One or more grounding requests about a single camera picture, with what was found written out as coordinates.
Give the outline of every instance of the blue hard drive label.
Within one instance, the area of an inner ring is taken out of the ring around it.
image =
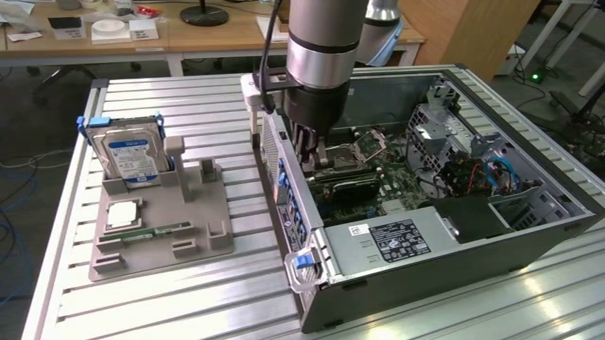
[[[109,146],[118,172],[127,182],[147,182],[158,177],[154,158],[147,154],[147,140],[111,142]]]

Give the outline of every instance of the chair wheel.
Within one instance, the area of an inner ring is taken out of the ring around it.
[[[224,61],[221,59],[217,59],[213,62],[213,66],[214,66],[216,69],[224,69]]]
[[[27,71],[29,71],[29,74],[34,77],[39,76],[41,75],[41,67],[33,67],[33,66],[29,66],[26,67]]]
[[[135,72],[141,71],[141,64],[138,62],[131,63],[131,70]]]
[[[35,97],[34,97],[34,103],[35,103],[38,106],[46,106],[46,105],[49,104],[49,98],[35,96]]]

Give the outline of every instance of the wooden desk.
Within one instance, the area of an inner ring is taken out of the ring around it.
[[[168,10],[165,5],[158,5],[164,10]],[[37,53],[39,57],[58,57],[65,55],[119,55],[130,53],[146,53],[150,50],[169,50],[169,23],[159,22],[157,24],[161,39],[142,40],[134,42],[121,42],[119,44],[94,45],[91,42],[91,23],[86,24],[86,35],[83,39],[58,40],[55,39],[49,18],[62,16],[81,16],[93,13],[90,9],[77,9],[74,11],[63,11],[57,4],[37,4],[33,16],[45,27],[43,37],[26,40],[7,42],[7,53],[11,57],[29,57]],[[11,26],[7,27],[7,34],[19,33]]]
[[[178,13],[190,7],[189,4],[172,4],[176,17]],[[270,14],[270,6],[260,3],[240,4],[240,9]],[[261,34],[257,17],[260,15],[233,8],[225,8],[230,18],[225,25],[217,27],[196,27],[182,20],[170,22],[170,50],[192,52],[197,50],[260,50],[265,47],[265,38]],[[424,43],[425,37],[407,21],[404,32],[400,36],[400,44]],[[285,42],[272,45],[274,48],[286,48]]]
[[[169,6],[164,4],[157,6],[166,9],[168,13],[170,13]],[[158,23],[161,39],[157,40],[94,45],[90,39],[90,23],[86,27],[89,38],[75,40],[55,39],[49,18],[79,16],[93,12],[94,10],[86,9],[62,11],[55,3],[37,3],[31,15],[45,26],[43,37],[19,42],[7,41],[6,50],[0,50],[0,67],[164,60],[169,63],[172,74],[184,74],[181,66],[182,56],[169,53],[169,22]],[[10,26],[5,30],[6,34],[17,33],[17,30]]]
[[[257,24],[257,17],[269,15],[272,6],[260,3],[225,4],[230,20],[217,27],[197,27],[180,18],[181,11],[193,4],[158,4],[164,9],[165,22],[158,23],[161,39],[94,45],[90,38],[57,40],[47,18],[78,16],[93,10],[62,11],[55,3],[37,3],[33,16],[45,25],[43,37],[6,43],[0,48],[0,66],[38,66],[63,64],[95,64],[109,62],[137,62],[165,60],[174,77],[184,75],[181,65],[185,59],[261,56],[265,38]],[[6,28],[6,34],[17,33]],[[425,38],[407,22],[396,50],[404,51],[400,65],[412,65]],[[285,42],[272,45],[273,55],[285,55]]]

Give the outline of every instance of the metal slotted table surface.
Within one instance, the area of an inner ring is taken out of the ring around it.
[[[604,183],[505,103],[452,67],[512,126],[605,203]],[[491,126],[469,103],[461,114]],[[185,160],[225,169],[236,252],[94,283],[89,280],[102,167],[78,139],[25,339],[576,339],[605,334],[605,228],[599,224],[521,271],[341,325],[300,332],[281,253],[249,142],[240,75],[111,81],[93,89],[86,117],[161,112],[186,138]]]

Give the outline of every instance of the red object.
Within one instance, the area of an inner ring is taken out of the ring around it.
[[[149,16],[150,18],[155,18],[162,14],[162,10],[157,8],[151,8],[147,6],[138,5],[137,6],[137,12],[139,14],[143,14],[145,16]]]
[[[469,190],[467,190],[467,193],[471,193],[471,190],[473,188],[473,179],[475,179],[475,172],[477,171],[477,167],[480,166],[481,164],[476,164],[473,166],[473,172],[471,173],[471,181],[469,181]]]

